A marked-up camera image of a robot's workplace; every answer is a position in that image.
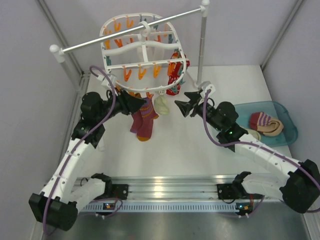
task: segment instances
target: folded sock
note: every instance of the folded sock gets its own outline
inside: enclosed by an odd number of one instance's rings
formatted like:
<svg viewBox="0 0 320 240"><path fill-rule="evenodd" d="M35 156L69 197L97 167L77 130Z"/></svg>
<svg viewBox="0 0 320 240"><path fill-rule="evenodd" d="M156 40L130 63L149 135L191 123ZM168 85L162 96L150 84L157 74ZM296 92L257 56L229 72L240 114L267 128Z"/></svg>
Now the folded sock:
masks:
<svg viewBox="0 0 320 240"><path fill-rule="evenodd" d="M284 125L280 120L269 116L263 111L255 112L251 115L249 126L251 129L269 137L279 135L284 129Z"/></svg>
<svg viewBox="0 0 320 240"><path fill-rule="evenodd" d="M258 141L261 140L261 135L259 132L257 132L256 130L253 129L249 129L249 128L245 128L244 126L240 126L241 128L245 129L248 131L249 134L251 134L255 139L257 139Z"/></svg>

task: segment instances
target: clothespin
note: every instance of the clothespin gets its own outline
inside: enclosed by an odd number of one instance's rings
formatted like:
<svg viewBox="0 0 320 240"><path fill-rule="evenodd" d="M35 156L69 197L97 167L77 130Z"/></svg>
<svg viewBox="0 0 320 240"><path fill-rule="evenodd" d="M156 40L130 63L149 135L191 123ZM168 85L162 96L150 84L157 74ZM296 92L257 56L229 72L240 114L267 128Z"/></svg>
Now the clothespin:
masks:
<svg viewBox="0 0 320 240"><path fill-rule="evenodd" d="M129 21L129 16L126 16L126 27L127 28L131 28L134 24L134 21L131 20L131 22Z"/></svg>
<svg viewBox="0 0 320 240"><path fill-rule="evenodd" d="M141 72L141 64L139 64L139 74L138 74L139 80L141 80L144 77L146 72L147 72L147 69L144 69L143 72Z"/></svg>
<svg viewBox="0 0 320 240"><path fill-rule="evenodd" d="M118 32L119 30L121 30L121 22L117 24L117 20L115 18L113 19L113 21L114 21L114 31Z"/></svg>
<svg viewBox="0 0 320 240"><path fill-rule="evenodd" d="M165 32L167 31L167 24L164 25L164 31Z"/></svg>
<svg viewBox="0 0 320 240"><path fill-rule="evenodd" d="M176 64L174 62L170 62L168 65L167 75L170 76L175 69Z"/></svg>
<svg viewBox="0 0 320 240"><path fill-rule="evenodd" d="M117 44L118 48L121 48L123 46L122 39L115 39L114 42Z"/></svg>
<svg viewBox="0 0 320 240"><path fill-rule="evenodd" d="M134 39L132 37L130 37L130 43L133 43Z"/></svg>
<svg viewBox="0 0 320 240"><path fill-rule="evenodd" d="M158 39L156 39L155 41L161 43L161 36L158 35Z"/></svg>
<svg viewBox="0 0 320 240"><path fill-rule="evenodd" d="M148 99L152 99L152 97L154 96L153 94L151 94L150 92L146 92L146 96Z"/></svg>
<svg viewBox="0 0 320 240"><path fill-rule="evenodd" d="M172 38L172 34L169 34L168 43L169 43L169 44L172 44L173 40L174 40L174 39Z"/></svg>
<svg viewBox="0 0 320 240"><path fill-rule="evenodd" d="M157 67L157 64L156 63L153 63L154 64L154 67L153 67L153 77L156 78L158 77L159 73L160 73L160 70L161 70L161 66L158 66Z"/></svg>
<svg viewBox="0 0 320 240"><path fill-rule="evenodd" d="M154 28L155 30L157 30L158 27L159 27L159 25L155 25L153 28Z"/></svg>
<svg viewBox="0 0 320 240"><path fill-rule="evenodd" d="M108 66L111 66L110 57L109 57L109 56L105 56L104 59L105 59L106 64L107 64Z"/></svg>
<svg viewBox="0 0 320 240"><path fill-rule="evenodd" d="M135 97L135 96L136 96L136 94L135 94L133 91L128 91L128 93L129 93L132 97Z"/></svg>
<svg viewBox="0 0 320 240"><path fill-rule="evenodd" d="M125 81L125 82L128 82L131 73L132 73L132 70L130 69L129 72L128 72L128 74L127 74L126 66L124 66L124 74L123 74L123 75L124 75L124 81Z"/></svg>

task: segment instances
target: metal rod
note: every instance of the metal rod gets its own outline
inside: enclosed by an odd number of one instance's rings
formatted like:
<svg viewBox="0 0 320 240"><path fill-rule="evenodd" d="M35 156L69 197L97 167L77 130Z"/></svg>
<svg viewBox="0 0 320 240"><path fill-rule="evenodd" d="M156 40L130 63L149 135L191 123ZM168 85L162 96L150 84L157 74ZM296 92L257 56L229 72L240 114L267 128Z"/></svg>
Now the metal rod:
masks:
<svg viewBox="0 0 320 240"><path fill-rule="evenodd" d="M192 15L192 14L195 14L195 13L200 13L201 11L202 11L202 8L198 7L196 9L194 9L194 10L190 10L190 11L186 11L186 12L183 12L183 13L180 13L180 14L177 14L177 15L161 18L159 20L150 22L148 25L150 27L153 27L153 26L156 26L156 25L159 25L159 24L163 24L163 23L169 22L170 20L182 18L182 17L188 16L188 15ZM91 44L101 43L101 42L104 42L104 41L107 41L107 40L119 38L119 37L121 37L123 35L127 35L127 34L135 32L137 30L142 30L144 28L145 27L143 25L136 26L136 27L133 27L133 28L129 28L127 30L116 32L116 33L113 33L113 34L110 34L110 35L107 35L107 36L102 36L102 37L99 37L97 39L94 39L94 40L91 40L91 41L87 41L87 42L84 42L84 43L81 43L81 44L78 44L78 45L75 45L75 46L70 46L70 47L67 47L67 48L63 48L62 52L65 53L65 54L66 53L70 53L70 52L72 52L72 51L74 51L76 49L80 49L80 48L89 46Z"/></svg>
<svg viewBox="0 0 320 240"><path fill-rule="evenodd" d="M205 38L206 38L206 26L207 17L202 17L201 20L201 34L200 34L200 49L199 49L199 61L198 61L198 74L196 79L196 85L199 86L202 82L202 71L204 67L204 50L205 50Z"/></svg>
<svg viewBox="0 0 320 240"><path fill-rule="evenodd" d="M261 70L265 70L267 64L269 63L269 60L271 59L271 57L274 55L276 49L278 48L280 42L282 41L282 39L284 38L285 34L287 33L291 23L293 22L294 18L296 17L299 9L302 7L303 3L306 0L297 0L295 5L292 8L292 11L290 12L289 16L287 17L287 19L285 20L280 32L278 33L276 39L274 40L271 48L269 49L266 57L263 60L263 63L261 65Z"/></svg>
<svg viewBox="0 0 320 240"><path fill-rule="evenodd" d="M76 81L78 77L73 75L66 61L60 62L60 65L63 68L65 74L68 76L70 82L74 86L76 93L79 95L81 93L81 88L79 86L79 83Z"/></svg>
<svg viewBox="0 0 320 240"><path fill-rule="evenodd" d="M60 45L63 48L66 48L67 46L69 46L64 34L62 33L59 25L57 24L53 14L51 13L48 5L46 4L45 0L35 0L35 2L38 4L40 10L42 11L43 15L45 16L45 18L47 19L48 23L50 24L56 38L58 39ZM82 69L80 67L79 62L77 61L76 57L74 56L73 53L71 53L69 55L70 60L72 65L74 66L74 68L76 69L77 73L79 75L82 74Z"/></svg>

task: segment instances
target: striped sock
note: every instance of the striped sock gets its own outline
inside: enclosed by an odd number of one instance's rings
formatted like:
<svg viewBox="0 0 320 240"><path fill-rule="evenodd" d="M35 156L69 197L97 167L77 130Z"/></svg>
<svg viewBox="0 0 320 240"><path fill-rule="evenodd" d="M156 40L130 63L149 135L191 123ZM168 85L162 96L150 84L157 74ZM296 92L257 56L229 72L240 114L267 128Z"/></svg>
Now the striped sock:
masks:
<svg viewBox="0 0 320 240"><path fill-rule="evenodd" d="M140 108L140 113L142 116L142 125L138 129L136 134L137 138L141 142L148 141L152 136L152 130L154 127L154 119L157 119L159 115L155 112L152 99L146 97L144 98L146 103Z"/></svg>

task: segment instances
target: red sock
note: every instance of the red sock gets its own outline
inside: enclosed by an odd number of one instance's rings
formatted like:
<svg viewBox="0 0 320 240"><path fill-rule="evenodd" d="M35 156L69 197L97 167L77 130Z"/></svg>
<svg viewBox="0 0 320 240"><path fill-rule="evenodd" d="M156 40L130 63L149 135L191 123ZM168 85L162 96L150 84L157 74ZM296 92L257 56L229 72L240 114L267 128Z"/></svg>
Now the red sock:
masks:
<svg viewBox="0 0 320 240"><path fill-rule="evenodd" d="M146 103L140 108L142 116L142 126L139 128L136 136L141 142L148 141L151 138L152 130L154 127L154 119L159 115L155 112L152 99L144 98Z"/></svg>
<svg viewBox="0 0 320 240"><path fill-rule="evenodd" d="M141 116L141 112L137 111L134 114L131 114L132 118L133 118L133 123L130 129L130 132L136 134L138 132L138 129L142 126L142 116Z"/></svg>

